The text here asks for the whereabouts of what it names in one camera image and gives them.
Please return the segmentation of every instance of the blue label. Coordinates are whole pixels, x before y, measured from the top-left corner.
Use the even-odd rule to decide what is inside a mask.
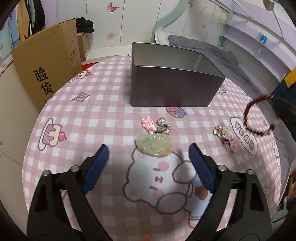
[[[265,44],[267,40],[267,37],[265,37],[264,35],[261,37],[260,42]]]

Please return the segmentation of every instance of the yellow clothing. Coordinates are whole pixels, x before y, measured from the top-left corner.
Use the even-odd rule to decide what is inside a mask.
[[[29,14],[25,0],[20,0],[17,5],[17,27],[20,35],[20,42],[24,41],[29,35]]]
[[[285,78],[284,78],[286,85],[288,88],[290,88],[290,86],[292,84],[294,84],[296,82],[296,69],[293,69]]]

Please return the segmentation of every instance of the butterfly wall decal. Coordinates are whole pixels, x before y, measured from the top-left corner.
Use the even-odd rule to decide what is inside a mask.
[[[109,33],[109,34],[107,34],[107,38],[109,40],[113,39],[115,36],[116,36],[116,33]]]
[[[118,9],[119,7],[117,7],[117,6],[112,6],[112,3],[110,2],[109,4],[108,4],[108,7],[107,7],[107,10],[110,10],[110,12],[114,12],[116,9]]]

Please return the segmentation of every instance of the pink checkered tablecloth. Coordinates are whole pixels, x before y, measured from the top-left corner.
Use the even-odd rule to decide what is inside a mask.
[[[109,160],[87,199],[109,235],[114,241],[137,241],[144,235],[153,241],[183,241],[211,197],[188,161],[188,147],[195,142],[217,164],[239,172],[255,170],[269,210],[275,213],[281,189],[279,155],[272,134],[254,137],[244,131],[242,113],[250,97],[226,78],[207,108],[132,107],[130,60],[130,55],[122,55],[93,65],[47,102],[23,164],[27,208],[43,170],[67,171],[106,144]],[[141,126],[147,116],[154,121],[164,117],[172,125],[173,153],[169,156],[150,157],[135,149],[135,139],[147,133]],[[251,108],[249,120],[253,127],[269,126],[257,106]],[[227,151],[213,135],[219,124],[235,137],[236,153]],[[232,191],[229,196],[220,229],[227,225],[235,194]],[[63,191],[62,196],[72,226],[80,229],[67,193]]]

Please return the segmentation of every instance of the black bag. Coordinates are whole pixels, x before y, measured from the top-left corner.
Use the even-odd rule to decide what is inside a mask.
[[[85,18],[76,19],[77,33],[92,33],[94,31],[94,22]]]

